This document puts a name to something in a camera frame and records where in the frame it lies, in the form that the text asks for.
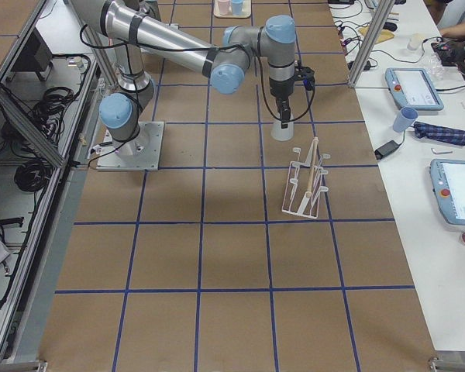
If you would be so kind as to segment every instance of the robotic arm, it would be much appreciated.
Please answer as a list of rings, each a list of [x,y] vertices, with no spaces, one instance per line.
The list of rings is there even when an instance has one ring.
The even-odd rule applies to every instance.
[[[287,15],[268,19],[265,27],[229,27],[223,37],[224,47],[219,47],[140,12],[138,0],[71,2],[94,31],[128,43],[115,49],[120,88],[146,93],[149,100],[153,95],[153,82],[143,69],[140,47],[200,72],[210,78],[213,88],[226,95],[234,93],[242,84],[254,57],[266,57],[270,93],[275,97],[276,119],[282,129],[292,121],[289,96],[295,82],[304,81],[308,90],[315,85],[313,70],[295,63],[295,23]]]

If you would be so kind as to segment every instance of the person's arm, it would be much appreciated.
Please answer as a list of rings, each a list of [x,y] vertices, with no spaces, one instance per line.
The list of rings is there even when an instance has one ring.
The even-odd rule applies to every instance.
[[[450,39],[465,40],[465,22],[455,26],[445,27],[439,31],[442,37]]]

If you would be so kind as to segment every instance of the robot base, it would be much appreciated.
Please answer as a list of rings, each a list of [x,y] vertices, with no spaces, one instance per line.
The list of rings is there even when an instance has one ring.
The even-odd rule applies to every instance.
[[[102,152],[110,153],[98,159],[97,170],[100,171],[157,171],[162,147],[162,135],[164,134],[164,122],[140,122],[141,130],[146,131],[150,142],[144,150],[134,157],[120,157],[117,153],[110,153],[113,146],[102,147]],[[105,134],[104,141],[112,141],[109,131]]]

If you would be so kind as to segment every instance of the yellow object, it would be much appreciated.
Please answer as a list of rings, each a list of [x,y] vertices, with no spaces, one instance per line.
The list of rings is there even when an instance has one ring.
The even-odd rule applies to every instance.
[[[360,27],[358,29],[358,31],[360,31],[360,33],[364,36],[367,35],[368,30],[369,30],[368,26]],[[394,37],[394,34],[391,31],[389,31],[388,29],[383,29],[381,31],[381,34],[377,38],[376,44],[382,43],[383,41],[386,41],[386,40],[391,40],[393,37]]]

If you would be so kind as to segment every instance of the white table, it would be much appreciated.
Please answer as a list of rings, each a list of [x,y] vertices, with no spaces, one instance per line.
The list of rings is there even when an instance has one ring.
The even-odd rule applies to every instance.
[[[355,5],[332,13],[345,16],[354,14],[357,9]],[[412,34],[438,36],[438,30],[421,0],[408,0],[405,5],[395,6],[393,11],[400,12],[395,38],[376,45],[374,49],[386,50],[398,59],[416,60],[420,52],[406,49]],[[361,24],[368,22],[370,17],[370,12],[364,8],[363,13],[354,19],[342,20]],[[352,36],[352,33],[349,31],[345,35]],[[374,149],[389,140],[401,140],[401,134],[391,128],[398,109],[384,82],[385,69],[426,67],[432,56],[429,43],[425,45],[425,51],[420,64],[400,63],[383,53],[370,55],[378,61],[378,68],[361,74],[356,94]],[[348,56],[348,60],[353,59],[354,55]],[[450,67],[441,78],[432,78],[437,88],[465,84],[456,69]],[[418,120],[465,129],[465,88],[454,94],[442,94],[441,99],[445,104],[441,112],[420,115]],[[434,155],[431,147],[438,151],[453,150],[453,153]],[[438,157],[465,160],[465,147],[417,139],[409,129],[404,145],[397,153],[381,160],[379,168],[434,347],[436,350],[465,351],[465,246],[460,242],[465,226],[448,225],[440,215],[428,170],[431,160]]]

